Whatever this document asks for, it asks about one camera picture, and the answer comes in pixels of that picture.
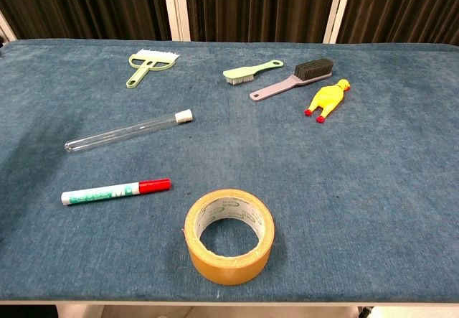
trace light green brush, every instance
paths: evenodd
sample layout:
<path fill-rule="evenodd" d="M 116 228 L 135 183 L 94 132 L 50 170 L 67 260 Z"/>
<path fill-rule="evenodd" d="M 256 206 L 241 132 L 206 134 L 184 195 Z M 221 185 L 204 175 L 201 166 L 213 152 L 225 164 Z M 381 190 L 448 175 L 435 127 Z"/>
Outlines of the light green brush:
<path fill-rule="evenodd" d="M 143 79 L 150 70 L 165 70 L 175 64 L 175 60 L 180 56 L 172 52 L 140 50 L 129 57 L 131 67 L 137 68 L 137 71 L 131 76 L 126 83 L 128 88 L 134 88 Z"/>
<path fill-rule="evenodd" d="M 284 62 L 279 60 L 272 60 L 262 65 L 254 65 L 253 67 L 241 67 L 231 70 L 225 70 L 223 76 L 226 77 L 227 82 L 232 85 L 237 85 L 238 83 L 246 83 L 247 81 L 252 81 L 257 72 L 270 68 L 279 68 L 284 65 Z"/>

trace test tube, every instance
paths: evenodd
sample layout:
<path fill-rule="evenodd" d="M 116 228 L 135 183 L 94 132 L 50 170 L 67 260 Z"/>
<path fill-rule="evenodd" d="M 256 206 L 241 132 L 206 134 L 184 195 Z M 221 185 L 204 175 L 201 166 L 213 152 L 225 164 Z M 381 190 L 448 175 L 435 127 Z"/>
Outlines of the test tube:
<path fill-rule="evenodd" d="M 82 151 L 91 149 L 96 146 L 102 146 L 110 142 L 119 141 L 122 139 L 130 139 L 133 136 L 151 133 L 159 129 L 169 128 L 171 126 L 178 126 L 179 124 L 193 121 L 191 110 L 185 110 L 178 113 L 172 113 L 162 117 L 151 119 L 134 124 L 133 126 L 126 126 L 112 131 L 106 131 L 94 136 L 83 137 L 65 142 L 64 148 L 66 151 Z"/>

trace brush handle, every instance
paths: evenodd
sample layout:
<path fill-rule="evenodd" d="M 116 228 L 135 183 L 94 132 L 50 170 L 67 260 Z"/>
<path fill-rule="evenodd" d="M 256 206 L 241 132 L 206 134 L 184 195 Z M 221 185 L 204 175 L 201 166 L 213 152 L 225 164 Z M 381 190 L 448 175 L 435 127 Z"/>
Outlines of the brush handle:
<path fill-rule="evenodd" d="M 136 72 L 129 78 L 128 82 L 126 83 L 127 88 L 135 88 L 137 84 L 143 79 L 143 77 L 148 73 L 150 70 L 149 67 L 146 65 L 141 65 Z"/>
<path fill-rule="evenodd" d="M 272 95 L 285 92 L 286 90 L 290 90 L 292 87 L 295 87 L 297 85 L 301 85 L 302 82 L 303 81 L 301 81 L 296 76 L 290 75 L 284 81 L 262 88 L 261 90 L 256 90 L 255 92 L 251 92 L 250 99 L 252 99 L 253 101 L 263 100 L 269 98 Z"/>
<path fill-rule="evenodd" d="M 254 65 L 254 66 L 252 66 L 252 69 L 255 72 L 259 72 L 260 70 L 282 67 L 283 65 L 284 65 L 284 62 L 282 62 L 282 61 L 272 60 L 272 61 L 263 63 L 262 65 Z"/>

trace white frame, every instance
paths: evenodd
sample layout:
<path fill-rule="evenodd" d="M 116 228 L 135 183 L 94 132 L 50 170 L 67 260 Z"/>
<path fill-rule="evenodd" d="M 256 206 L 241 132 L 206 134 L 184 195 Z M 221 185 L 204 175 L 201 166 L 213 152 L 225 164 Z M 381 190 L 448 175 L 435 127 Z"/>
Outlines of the white frame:
<path fill-rule="evenodd" d="M 16 35 L 13 33 L 13 30 L 9 26 L 8 22 L 6 21 L 1 11 L 0 11 L 0 32 L 3 36 L 5 36 L 5 43 L 16 40 Z"/>
<path fill-rule="evenodd" d="M 172 40 L 191 40 L 186 0 L 166 0 Z"/>
<path fill-rule="evenodd" d="M 333 0 L 328 14 L 327 27 L 323 36 L 323 43 L 335 44 L 343 21 L 348 0 Z"/>

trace white bristles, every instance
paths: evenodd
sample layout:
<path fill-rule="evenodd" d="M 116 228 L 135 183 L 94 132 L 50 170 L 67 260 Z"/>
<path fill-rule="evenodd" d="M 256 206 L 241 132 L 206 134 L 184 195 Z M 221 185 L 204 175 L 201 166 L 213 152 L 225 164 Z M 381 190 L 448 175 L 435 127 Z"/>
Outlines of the white bristles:
<path fill-rule="evenodd" d="M 170 60 L 175 61 L 180 55 L 174 54 L 173 52 L 162 52 L 162 51 L 153 51 L 153 50 L 139 50 L 137 52 L 138 55 L 145 55 L 145 56 L 152 56 L 152 57 L 160 57 L 163 60 Z"/>
<path fill-rule="evenodd" d="M 241 78 L 229 79 L 227 78 L 227 83 L 231 83 L 232 85 L 237 85 L 238 83 L 246 83 L 248 81 L 252 81 L 254 79 L 253 74 L 242 76 Z"/>

